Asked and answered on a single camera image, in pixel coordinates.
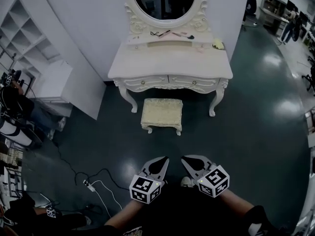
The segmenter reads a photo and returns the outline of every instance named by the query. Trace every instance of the white cabinet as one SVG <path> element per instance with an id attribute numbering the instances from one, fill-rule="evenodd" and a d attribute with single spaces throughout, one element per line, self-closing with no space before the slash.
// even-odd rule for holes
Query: white cabinet
<path id="1" fill-rule="evenodd" d="M 68 116 L 74 105 L 97 119 L 106 85 L 47 0 L 15 0 L 0 22 L 0 36 L 15 65 L 35 78 L 34 94 L 50 112 Z"/>

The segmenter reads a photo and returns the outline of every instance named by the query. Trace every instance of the white cube with marker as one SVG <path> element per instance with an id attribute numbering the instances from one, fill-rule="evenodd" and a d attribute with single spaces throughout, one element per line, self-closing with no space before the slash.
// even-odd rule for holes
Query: white cube with marker
<path id="1" fill-rule="evenodd" d="M 161 189 L 161 182 L 138 175 L 134 175 L 129 187 L 131 198 L 145 204 L 151 203 L 161 193 Z"/>
<path id="2" fill-rule="evenodd" d="M 200 178 L 197 183 L 200 192 L 215 198 L 230 186 L 230 176 L 219 165 Z"/>

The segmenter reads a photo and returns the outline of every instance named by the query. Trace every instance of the power strip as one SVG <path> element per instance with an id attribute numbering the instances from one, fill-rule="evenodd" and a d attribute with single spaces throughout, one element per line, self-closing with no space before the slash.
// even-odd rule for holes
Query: power strip
<path id="1" fill-rule="evenodd" d="M 87 180 L 84 180 L 83 183 L 90 189 L 90 191 L 95 192 L 95 188 Z"/>

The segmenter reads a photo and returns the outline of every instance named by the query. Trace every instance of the ornate white mirror frame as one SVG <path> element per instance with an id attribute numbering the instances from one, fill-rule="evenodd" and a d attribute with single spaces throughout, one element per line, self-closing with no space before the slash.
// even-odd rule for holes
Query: ornate white mirror frame
<path id="1" fill-rule="evenodd" d="M 126 12 L 130 16 L 131 34 L 141 34 L 148 26 L 162 29 L 173 29 L 190 25 L 197 32 L 210 31 L 205 10 L 208 0 L 194 0 L 190 10 L 181 18 L 174 20 L 159 20 L 147 15 L 137 4 L 136 0 L 127 0 Z"/>

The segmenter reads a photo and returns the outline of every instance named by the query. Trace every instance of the black shirt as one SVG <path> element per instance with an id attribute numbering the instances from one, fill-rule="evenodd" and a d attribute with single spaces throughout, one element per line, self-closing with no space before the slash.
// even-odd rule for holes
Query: black shirt
<path id="1" fill-rule="evenodd" d="M 19 95 L 19 90 L 12 87 L 3 87 L 0 90 L 0 103 L 9 115 L 14 116 L 22 114 L 30 117 L 34 109 L 34 103 L 24 95 Z"/>

